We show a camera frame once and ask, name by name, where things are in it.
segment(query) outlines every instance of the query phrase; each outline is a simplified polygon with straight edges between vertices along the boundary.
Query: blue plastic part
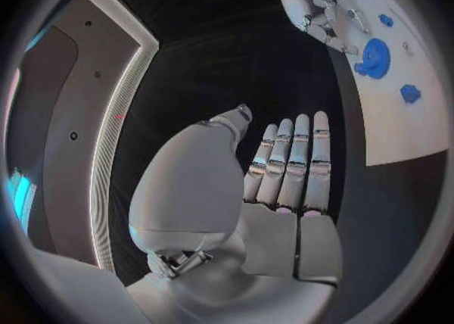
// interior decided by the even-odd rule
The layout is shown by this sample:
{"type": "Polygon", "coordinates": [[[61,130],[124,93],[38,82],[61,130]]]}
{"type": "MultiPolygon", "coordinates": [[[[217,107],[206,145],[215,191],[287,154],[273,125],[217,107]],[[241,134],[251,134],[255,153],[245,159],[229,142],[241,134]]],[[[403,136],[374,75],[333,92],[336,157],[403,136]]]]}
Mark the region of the blue plastic part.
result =
{"type": "Polygon", "coordinates": [[[385,14],[381,14],[379,16],[379,18],[380,18],[381,23],[383,23],[384,25],[386,25],[388,27],[393,27],[394,20],[391,17],[389,17],[389,16],[387,16],[385,14]]]}
{"type": "Polygon", "coordinates": [[[405,103],[413,104],[421,98],[421,92],[413,84],[405,84],[400,89],[400,94],[403,97],[405,103]]]}
{"type": "Polygon", "coordinates": [[[383,78],[390,69],[391,55],[386,43],[370,39],[362,52],[362,63],[355,64],[355,71],[371,78],[383,78]]]}

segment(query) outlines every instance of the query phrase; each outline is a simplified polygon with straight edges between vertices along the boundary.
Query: blue toy piece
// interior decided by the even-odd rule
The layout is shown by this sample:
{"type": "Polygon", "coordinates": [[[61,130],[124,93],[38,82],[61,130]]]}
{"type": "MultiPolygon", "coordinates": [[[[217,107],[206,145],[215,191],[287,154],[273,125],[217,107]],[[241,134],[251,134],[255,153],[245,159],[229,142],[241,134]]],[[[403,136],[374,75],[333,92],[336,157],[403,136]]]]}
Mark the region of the blue toy piece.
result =
{"type": "Polygon", "coordinates": [[[384,24],[384,25],[386,25],[388,27],[393,27],[394,20],[391,17],[389,17],[389,16],[387,16],[385,14],[381,14],[379,16],[379,18],[380,18],[380,21],[381,21],[382,24],[384,24]]]}
{"type": "Polygon", "coordinates": [[[400,89],[400,94],[403,97],[405,103],[413,104],[421,98],[421,92],[413,84],[405,84],[400,89]]]}
{"type": "Polygon", "coordinates": [[[355,71],[371,78],[383,78],[390,69],[391,55],[386,43],[371,39],[362,52],[362,63],[355,64],[355,71]]]}

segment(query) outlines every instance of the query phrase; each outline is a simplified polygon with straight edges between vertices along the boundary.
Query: cyan light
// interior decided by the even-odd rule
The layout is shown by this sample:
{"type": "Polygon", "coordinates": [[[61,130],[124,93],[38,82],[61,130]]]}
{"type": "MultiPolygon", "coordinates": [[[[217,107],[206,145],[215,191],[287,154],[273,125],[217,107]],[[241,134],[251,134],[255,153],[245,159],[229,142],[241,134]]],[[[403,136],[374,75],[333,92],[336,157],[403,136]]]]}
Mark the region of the cyan light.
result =
{"type": "Polygon", "coordinates": [[[16,189],[16,195],[14,196],[14,209],[19,220],[22,217],[23,205],[25,204],[26,193],[29,187],[30,181],[22,176],[16,189]]]}

